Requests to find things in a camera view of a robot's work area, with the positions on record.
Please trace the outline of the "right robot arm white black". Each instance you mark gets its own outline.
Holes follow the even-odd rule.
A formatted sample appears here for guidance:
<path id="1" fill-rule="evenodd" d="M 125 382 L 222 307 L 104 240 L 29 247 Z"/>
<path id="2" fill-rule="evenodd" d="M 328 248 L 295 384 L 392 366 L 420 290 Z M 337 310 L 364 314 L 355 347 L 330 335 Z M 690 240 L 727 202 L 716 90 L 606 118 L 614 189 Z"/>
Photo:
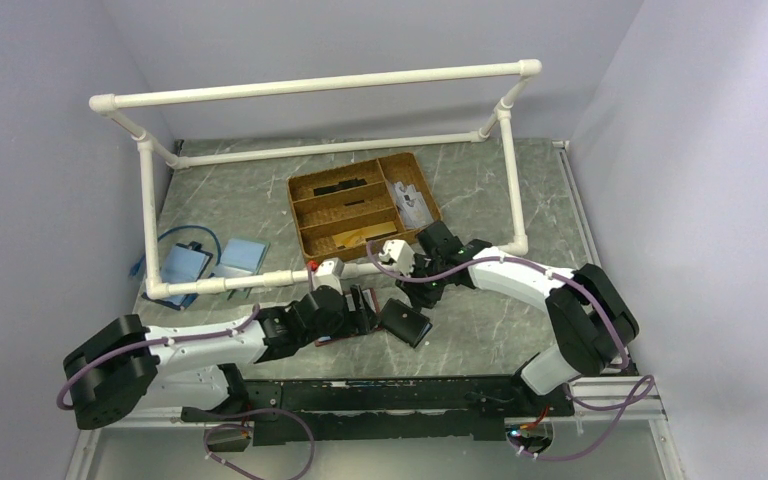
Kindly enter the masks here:
<path id="1" fill-rule="evenodd" d="M 453 285 L 502 294 L 548 316 L 553 343 L 514 375 L 511 401 L 520 413 L 538 413 L 564 383 L 628 365 L 627 346 L 639 324 L 601 267 L 543 265 L 485 240 L 463 242 L 441 221 L 421 230 L 417 240 L 419 252 L 404 240 L 388 240 L 375 256 L 413 307 L 433 308 Z"/>

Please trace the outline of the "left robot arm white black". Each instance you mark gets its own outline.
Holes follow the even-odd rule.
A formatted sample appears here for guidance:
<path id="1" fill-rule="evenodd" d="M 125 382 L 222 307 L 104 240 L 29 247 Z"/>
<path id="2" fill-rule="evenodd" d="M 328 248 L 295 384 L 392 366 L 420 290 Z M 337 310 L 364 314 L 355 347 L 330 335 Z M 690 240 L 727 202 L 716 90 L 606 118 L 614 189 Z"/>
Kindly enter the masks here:
<path id="1" fill-rule="evenodd" d="M 254 305 L 241 318 L 202 326 L 151 326 L 124 315 L 65 357 L 56 405 L 81 430 L 167 407 L 232 420 L 254 404 L 243 366 L 378 328 L 377 301 L 358 286 L 346 293 L 321 286 L 286 305 Z"/>

